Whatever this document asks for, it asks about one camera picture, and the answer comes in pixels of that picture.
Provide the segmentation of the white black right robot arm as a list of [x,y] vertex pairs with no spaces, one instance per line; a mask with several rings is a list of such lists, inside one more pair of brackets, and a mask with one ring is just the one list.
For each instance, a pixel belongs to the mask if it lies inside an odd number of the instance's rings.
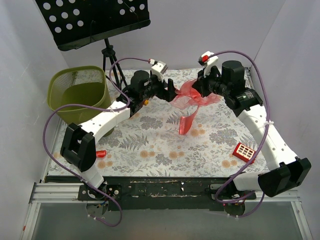
[[273,122],[267,117],[267,103],[258,93],[246,87],[245,68],[237,60],[216,66],[217,57],[201,57],[203,66],[197,74],[193,88],[202,97],[211,93],[222,96],[226,105],[246,126],[250,134],[261,144],[261,152],[267,163],[267,172],[241,173],[226,186],[227,195],[237,199],[245,191],[261,190],[268,197],[291,190],[301,185],[312,165],[307,158],[299,158],[285,143]]

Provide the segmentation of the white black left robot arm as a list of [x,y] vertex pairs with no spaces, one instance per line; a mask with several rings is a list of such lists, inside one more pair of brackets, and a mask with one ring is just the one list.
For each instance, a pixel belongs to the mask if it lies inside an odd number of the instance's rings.
[[98,141],[117,124],[136,114],[150,98],[157,97],[171,102],[176,95],[172,79],[159,80],[156,74],[138,70],[133,74],[130,84],[106,111],[79,125],[68,125],[60,154],[77,169],[80,178],[90,185],[89,194],[95,200],[103,199],[107,193],[103,185],[104,178],[95,166]]

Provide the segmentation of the red trash bag roll remainder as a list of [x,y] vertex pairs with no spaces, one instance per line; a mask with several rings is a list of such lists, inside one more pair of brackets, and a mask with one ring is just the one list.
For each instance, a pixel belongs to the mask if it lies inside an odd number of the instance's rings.
[[106,150],[98,150],[96,151],[96,157],[97,158],[104,158],[107,155]]

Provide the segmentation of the red plastic trash bag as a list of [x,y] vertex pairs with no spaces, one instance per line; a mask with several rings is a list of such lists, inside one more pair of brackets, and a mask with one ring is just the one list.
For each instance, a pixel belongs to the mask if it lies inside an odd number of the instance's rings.
[[196,106],[196,110],[193,114],[188,116],[181,116],[179,120],[179,134],[186,135],[191,129],[193,121],[200,109],[208,105],[216,104],[221,101],[221,97],[217,94],[210,93],[208,96],[202,97],[202,95],[194,89],[192,86],[196,80],[187,80],[182,84],[180,89],[177,89],[175,93],[176,97],[170,102],[170,104],[180,110],[184,110],[190,106]]

